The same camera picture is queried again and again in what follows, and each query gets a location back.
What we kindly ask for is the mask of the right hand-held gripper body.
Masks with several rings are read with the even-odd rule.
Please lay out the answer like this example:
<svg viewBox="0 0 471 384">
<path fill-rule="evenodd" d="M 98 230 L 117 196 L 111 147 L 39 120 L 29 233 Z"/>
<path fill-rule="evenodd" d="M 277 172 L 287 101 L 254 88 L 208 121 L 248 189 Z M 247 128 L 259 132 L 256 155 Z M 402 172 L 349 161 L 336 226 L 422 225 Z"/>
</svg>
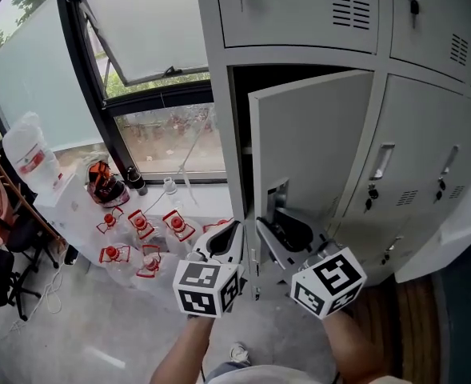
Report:
<svg viewBox="0 0 471 384">
<path fill-rule="evenodd" d="M 292 276 L 289 296 L 324 319 L 350 304 L 366 281 L 367 275 L 351 249 L 331 239 Z"/>
</svg>

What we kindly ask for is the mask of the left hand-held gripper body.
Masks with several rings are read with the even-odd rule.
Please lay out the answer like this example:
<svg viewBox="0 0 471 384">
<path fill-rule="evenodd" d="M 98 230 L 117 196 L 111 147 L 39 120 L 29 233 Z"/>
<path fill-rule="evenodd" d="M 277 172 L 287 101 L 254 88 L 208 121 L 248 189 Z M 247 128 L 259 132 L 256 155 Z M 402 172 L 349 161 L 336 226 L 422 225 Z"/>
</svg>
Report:
<svg viewBox="0 0 471 384">
<path fill-rule="evenodd" d="M 232 311 L 245 287 L 243 265 L 191 251 L 178 264 L 173 282 L 179 310 L 190 316 L 220 318 Z"/>
</svg>

